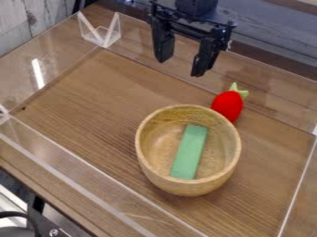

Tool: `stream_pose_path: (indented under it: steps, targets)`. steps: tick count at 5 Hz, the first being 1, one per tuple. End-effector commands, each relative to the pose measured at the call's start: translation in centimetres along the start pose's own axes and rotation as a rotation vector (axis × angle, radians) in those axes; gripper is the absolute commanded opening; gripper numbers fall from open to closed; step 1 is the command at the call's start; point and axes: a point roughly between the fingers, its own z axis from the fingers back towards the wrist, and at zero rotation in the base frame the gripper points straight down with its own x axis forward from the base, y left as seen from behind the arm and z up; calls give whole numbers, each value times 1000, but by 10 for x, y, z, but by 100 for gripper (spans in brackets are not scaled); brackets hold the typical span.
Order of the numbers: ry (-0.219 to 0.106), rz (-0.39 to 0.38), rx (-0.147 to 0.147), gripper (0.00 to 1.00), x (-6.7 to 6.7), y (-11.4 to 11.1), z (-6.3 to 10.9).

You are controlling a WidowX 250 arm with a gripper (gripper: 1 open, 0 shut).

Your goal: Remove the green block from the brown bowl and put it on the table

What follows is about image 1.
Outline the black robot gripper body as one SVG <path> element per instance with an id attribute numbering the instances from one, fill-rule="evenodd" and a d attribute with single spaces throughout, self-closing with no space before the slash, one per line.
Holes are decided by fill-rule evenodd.
<path id="1" fill-rule="evenodd" d="M 152 13 L 172 24 L 173 31 L 191 37 L 197 32 L 223 28 L 223 49 L 231 44 L 239 22 L 220 11 L 219 0 L 150 0 Z"/>

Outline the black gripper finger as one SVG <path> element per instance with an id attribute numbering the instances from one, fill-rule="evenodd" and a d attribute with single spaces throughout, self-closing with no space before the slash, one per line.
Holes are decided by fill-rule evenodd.
<path id="1" fill-rule="evenodd" d="M 157 17 L 152 18 L 152 29 L 156 58 L 160 63 L 164 63 L 175 55 L 176 34 L 171 22 Z"/>
<path id="2" fill-rule="evenodd" d="M 212 28 L 208 32 L 197 32 L 191 38 L 200 43 L 199 53 L 192 64 L 192 76 L 201 77 L 212 69 L 223 49 L 223 28 Z"/>

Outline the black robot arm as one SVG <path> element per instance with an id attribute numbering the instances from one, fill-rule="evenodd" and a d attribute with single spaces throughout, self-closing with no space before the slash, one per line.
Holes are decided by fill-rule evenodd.
<path id="1" fill-rule="evenodd" d="M 219 12 L 219 0 L 150 0 L 150 4 L 149 24 L 158 62 L 175 56 L 179 34 L 200 43 L 192 76 L 204 76 L 231 46 L 237 21 Z"/>

